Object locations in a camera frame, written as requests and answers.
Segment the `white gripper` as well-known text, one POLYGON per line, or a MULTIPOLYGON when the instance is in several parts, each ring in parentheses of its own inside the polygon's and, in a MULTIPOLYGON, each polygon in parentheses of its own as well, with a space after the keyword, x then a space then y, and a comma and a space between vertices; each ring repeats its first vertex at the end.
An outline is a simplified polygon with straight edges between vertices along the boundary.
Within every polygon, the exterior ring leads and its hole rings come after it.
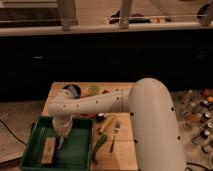
POLYGON ((67 138, 73 125, 73 119, 71 116, 68 118, 53 118, 53 127, 58 136, 67 138))

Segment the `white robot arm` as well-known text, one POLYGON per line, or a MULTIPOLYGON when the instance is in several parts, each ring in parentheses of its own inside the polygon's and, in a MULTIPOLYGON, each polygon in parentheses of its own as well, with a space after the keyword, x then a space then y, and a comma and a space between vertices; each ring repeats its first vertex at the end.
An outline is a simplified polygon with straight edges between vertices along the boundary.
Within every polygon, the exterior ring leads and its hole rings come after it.
POLYGON ((167 87, 143 78, 127 89, 76 99, 61 89, 48 105, 56 133, 66 137, 72 116, 87 113, 129 113, 138 168, 141 171, 185 171, 186 159, 175 107, 167 87))

